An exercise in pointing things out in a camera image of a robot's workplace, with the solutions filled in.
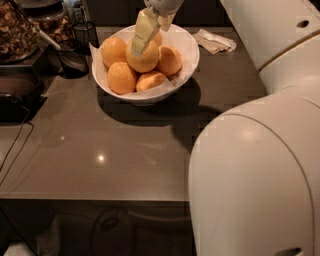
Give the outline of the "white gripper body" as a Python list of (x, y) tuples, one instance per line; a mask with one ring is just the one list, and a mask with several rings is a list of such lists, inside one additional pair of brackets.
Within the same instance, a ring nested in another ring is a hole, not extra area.
[(144, 3), (160, 16), (168, 16), (176, 13), (183, 5), (184, 0), (144, 0)]

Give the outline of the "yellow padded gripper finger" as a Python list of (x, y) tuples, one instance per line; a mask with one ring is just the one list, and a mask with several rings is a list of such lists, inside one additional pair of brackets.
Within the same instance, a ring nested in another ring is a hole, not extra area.
[(158, 13), (153, 8), (141, 10), (136, 19), (134, 36), (130, 46), (131, 52), (136, 56), (141, 56), (159, 29)]
[(159, 16), (158, 22), (159, 22), (160, 28), (163, 31), (167, 32), (173, 22), (174, 17), (175, 17), (174, 13), (168, 14), (166, 16)]

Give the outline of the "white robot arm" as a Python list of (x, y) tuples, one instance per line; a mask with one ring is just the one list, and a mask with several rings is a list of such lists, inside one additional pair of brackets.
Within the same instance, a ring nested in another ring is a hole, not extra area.
[(320, 256), (319, 4), (220, 0), (266, 88), (189, 163), (197, 256)]

